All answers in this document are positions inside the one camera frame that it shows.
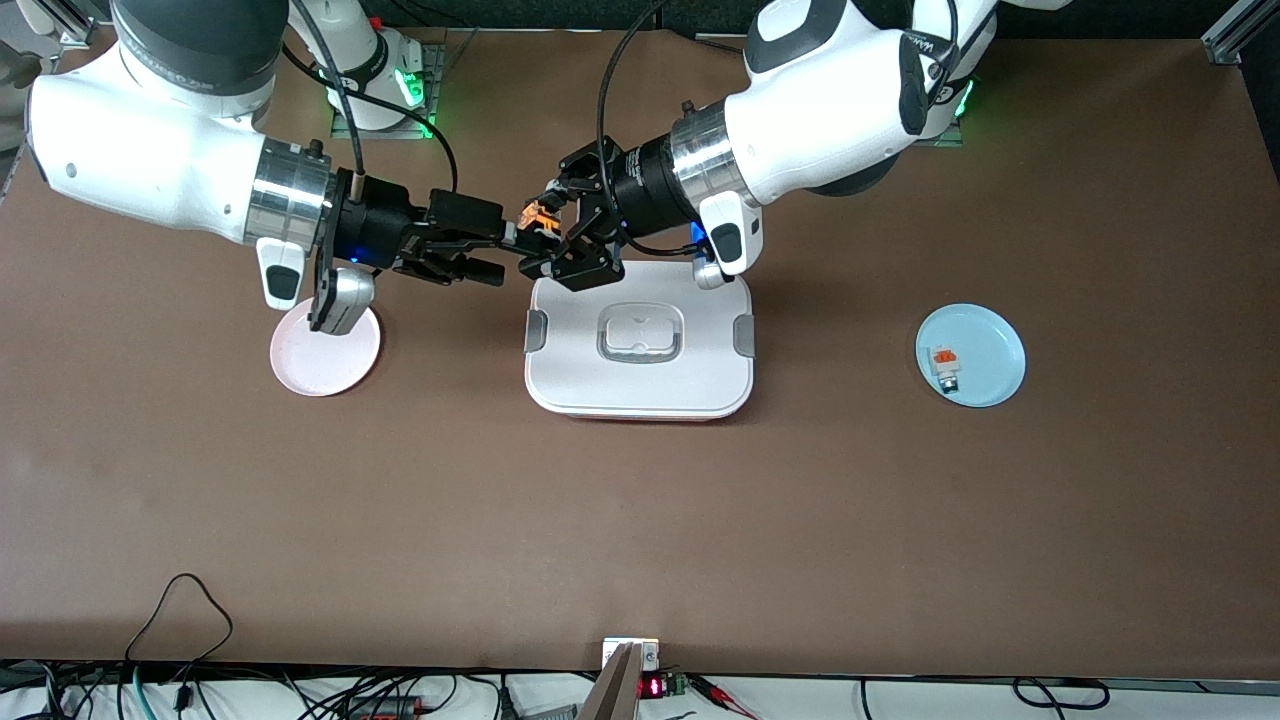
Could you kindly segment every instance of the white container lid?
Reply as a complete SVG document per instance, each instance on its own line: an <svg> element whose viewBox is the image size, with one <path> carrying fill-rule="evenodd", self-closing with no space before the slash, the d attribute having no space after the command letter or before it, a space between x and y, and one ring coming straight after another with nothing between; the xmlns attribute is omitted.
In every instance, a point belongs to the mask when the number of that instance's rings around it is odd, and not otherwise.
<svg viewBox="0 0 1280 720"><path fill-rule="evenodd" d="M709 420L746 402L755 373L751 295L701 290L689 263L628 261L617 283L534 283L525 387L553 413Z"/></svg>

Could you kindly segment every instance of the black connector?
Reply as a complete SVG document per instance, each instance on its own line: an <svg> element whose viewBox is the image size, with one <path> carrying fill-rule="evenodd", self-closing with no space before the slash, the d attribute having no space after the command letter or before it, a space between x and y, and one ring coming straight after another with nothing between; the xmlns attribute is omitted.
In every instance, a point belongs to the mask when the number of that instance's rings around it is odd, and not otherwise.
<svg viewBox="0 0 1280 720"><path fill-rule="evenodd" d="M516 703L511 700L511 691L502 688L498 691L498 717L500 720L520 720Z"/></svg>
<svg viewBox="0 0 1280 720"><path fill-rule="evenodd" d="M173 708L178 712L191 707L192 701L191 685L182 685L178 688L178 694L173 696Z"/></svg>

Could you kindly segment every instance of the silver metal ring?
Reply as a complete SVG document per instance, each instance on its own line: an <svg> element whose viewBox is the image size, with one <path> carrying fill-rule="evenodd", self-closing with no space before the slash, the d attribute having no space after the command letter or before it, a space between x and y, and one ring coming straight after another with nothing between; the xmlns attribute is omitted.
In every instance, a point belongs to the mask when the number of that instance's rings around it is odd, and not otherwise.
<svg viewBox="0 0 1280 720"><path fill-rule="evenodd" d="M253 177L244 243L270 237L311 251L325 215L333 176L329 158L312 158L298 145L268 137Z"/></svg>
<svg viewBox="0 0 1280 720"><path fill-rule="evenodd" d="M671 160L672 172L694 210L703 200L726 190L759 205L733 158L724 127L723 100L676 120L671 128Z"/></svg>

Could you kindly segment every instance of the orange object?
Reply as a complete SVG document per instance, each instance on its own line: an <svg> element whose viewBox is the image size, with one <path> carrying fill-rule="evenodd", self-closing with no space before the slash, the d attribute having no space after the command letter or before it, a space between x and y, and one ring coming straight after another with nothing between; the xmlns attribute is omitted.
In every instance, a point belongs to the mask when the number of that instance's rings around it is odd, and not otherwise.
<svg viewBox="0 0 1280 720"><path fill-rule="evenodd" d="M520 211L520 222L516 223L516 227L520 229L529 229L529 225L534 223L538 223L552 232L559 229L559 219L548 213L547 209L543 208L541 202L538 202L536 200L525 205L525 209Z"/></svg>

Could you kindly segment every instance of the pink plate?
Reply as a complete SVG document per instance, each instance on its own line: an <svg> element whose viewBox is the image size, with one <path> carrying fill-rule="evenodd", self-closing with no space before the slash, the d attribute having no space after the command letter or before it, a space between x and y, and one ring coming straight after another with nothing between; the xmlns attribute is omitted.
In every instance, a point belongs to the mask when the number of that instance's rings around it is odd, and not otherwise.
<svg viewBox="0 0 1280 720"><path fill-rule="evenodd" d="M311 300L284 314L271 336L271 370L298 395L324 397L356 386L378 360L383 329L372 310L344 336L314 333L307 324Z"/></svg>

